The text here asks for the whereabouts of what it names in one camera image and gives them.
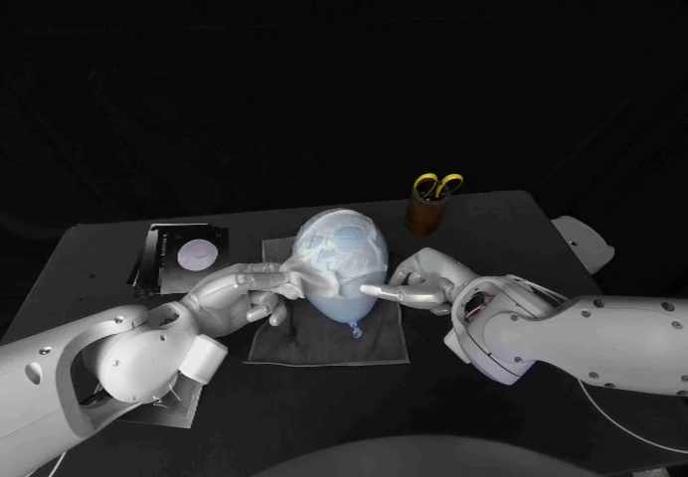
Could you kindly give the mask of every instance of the table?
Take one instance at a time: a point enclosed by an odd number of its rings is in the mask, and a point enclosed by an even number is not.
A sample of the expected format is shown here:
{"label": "table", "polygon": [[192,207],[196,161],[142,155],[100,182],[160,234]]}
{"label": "table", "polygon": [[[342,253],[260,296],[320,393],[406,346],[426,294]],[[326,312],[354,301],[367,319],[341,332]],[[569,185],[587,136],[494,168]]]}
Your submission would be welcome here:
{"label": "table", "polygon": [[[481,274],[514,273],[569,297],[599,293],[525,192],[455,196],[443,226],[429,238],[406,230],[406,201],[342,207],[372,218],[390,250],[403,256],[430,246]],[[292,236],[326,209],[162,222],[227,227],[231,262],[253,262],[261,259],[261,239]],[[68,230],[5,343],[81,318],[71,314],[80,302],[97,306],[133,297],[126,280],[149,225],[134,222]],[[411,364],[361,368],[245,365],[260,323],[248,325],[219,339],[230,354],[204,388],[192,428],[116,422],[68,452],[56,477],[95,472],[101,477],[248,476],[336,444],[408,433],[499,440],[605,474],[687,462],[687,456],[646,445],[606,421],[577,381],[557,368],[537,363],[515,385],[504,386],[446,348],[447,317],[404,307],[403,321]],[[613,405],[654,409],[639,411],[644,425],[654,425],[661,405],[659,413],[688,428],[681,399],[602,391],[613,394]]]}

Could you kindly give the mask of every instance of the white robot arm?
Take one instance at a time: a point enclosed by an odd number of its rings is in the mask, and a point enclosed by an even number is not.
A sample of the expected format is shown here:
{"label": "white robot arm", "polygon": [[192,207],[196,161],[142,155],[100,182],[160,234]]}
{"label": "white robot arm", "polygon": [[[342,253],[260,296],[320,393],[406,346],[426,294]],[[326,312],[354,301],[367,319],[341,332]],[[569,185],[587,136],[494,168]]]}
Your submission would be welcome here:
{"label": "white robot arm", "polygon": [[511,385],[544,361],[590,385],[688,396],[687,300],[567,301],[514,275],[478,277],[431,248],[401,264],[394,276],[401,275],[408,285],[395,286],[401,278],[364,285],[361,292],[421,309],[446,310],[452,303],[444,343],[498,382]]}
{"label": "white robot arm", "polygon": [[[270,314],[287,317],[266,290],[289,283],[280,264],[237,264],[209,275],[181,302],[121,306],[0,347],[0,469],[25,477],[126,412],[159,400],[181,372],[206,385],[227,356],[211,337]],[[104,390],[80,402],[72,361],[84,351]]]}

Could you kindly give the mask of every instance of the towel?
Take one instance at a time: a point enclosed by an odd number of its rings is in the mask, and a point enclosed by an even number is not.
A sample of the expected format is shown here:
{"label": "towel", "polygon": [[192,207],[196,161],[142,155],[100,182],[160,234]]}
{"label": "towel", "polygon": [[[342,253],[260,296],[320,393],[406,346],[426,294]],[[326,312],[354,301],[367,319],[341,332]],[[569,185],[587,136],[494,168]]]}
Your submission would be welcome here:
{"label": "towel", "polygon": [[[263,260],[283,262],[292,256],[293,244],[294,237],[264,240]],[[391,272],[400,262],[390,254]],[[297,299],[290,305],[283,324],[273,326],[266,321],[256,333],[248,364],[313,367],[410,363],[398,303],[377,300],[358,321],[359,338],[352,336],[351,326],[332,320],[309,300]]]}

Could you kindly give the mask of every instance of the brown cup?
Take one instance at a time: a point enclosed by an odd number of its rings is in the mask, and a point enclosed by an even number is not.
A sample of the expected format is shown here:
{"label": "brown cup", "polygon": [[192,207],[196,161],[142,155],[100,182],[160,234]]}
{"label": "brown cup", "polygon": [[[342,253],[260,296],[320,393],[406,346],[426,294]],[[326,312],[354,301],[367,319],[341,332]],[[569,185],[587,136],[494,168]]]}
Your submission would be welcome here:
{"label": "brown cup", "polygon": [[420,197],[416,188],[411,188],[406,227],[417,236],[429,236],[440,227],[442,215],[450,198],[452,194],[447,194],[439,201],[429,201]]}

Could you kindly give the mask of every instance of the inflated balloon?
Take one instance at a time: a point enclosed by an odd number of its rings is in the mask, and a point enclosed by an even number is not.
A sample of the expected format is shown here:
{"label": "inflated balloon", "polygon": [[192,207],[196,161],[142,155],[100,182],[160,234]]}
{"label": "inflated balloon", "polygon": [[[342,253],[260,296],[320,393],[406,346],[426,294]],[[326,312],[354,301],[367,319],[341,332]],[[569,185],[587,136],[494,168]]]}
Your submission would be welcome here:
{"label": "inflated balloon", "polygon": [[302,226],[293,256],[283,271],[299,276],[303,295],[333,320],[349,323],[359,337],[358,320],[375,298],[358,291],[387,276],[387,243],[372,220],[359,212],[332,209]]}

